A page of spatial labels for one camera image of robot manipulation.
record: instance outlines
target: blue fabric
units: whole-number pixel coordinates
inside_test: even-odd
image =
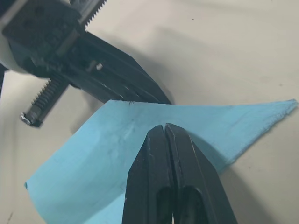
[[[49,224],[121,224],[127,174],[147,132],[185,128],[218,171],[297,107],[295,100],[241,106],[109,101],[27,181]]]

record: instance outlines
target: blue cloth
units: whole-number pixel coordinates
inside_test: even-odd
[[[218,171],[297,107],[295,100],[241,106],[109,101],[27,181],[49,224],[121,224],[127,174],[147,132],[185,128]]]

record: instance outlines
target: white table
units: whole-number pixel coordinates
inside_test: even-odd
[[[298,7],[297,0],[109,0],[89,31],[132,55],[176,104],[299,99]],[[25,126],[19,114],[43,83],[5,77],[1,224],[12,212],[9,224],[43,223],[24,182],[94,111],[69,88],[40,130]],[[298,127],[293,112],[222,174],[240,224],[299,223]]]

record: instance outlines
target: white surface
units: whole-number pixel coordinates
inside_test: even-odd
[[[131,54],[176,104],[299,99],[299,1],[110,0],[89,30]],[[42,85],[9,73],[0,102],[0,224],[41,224],[24,182],[90,112],[70,88],[40,130],[18,120]],[[240,224],[299,223],[299,113],[222,176]]]

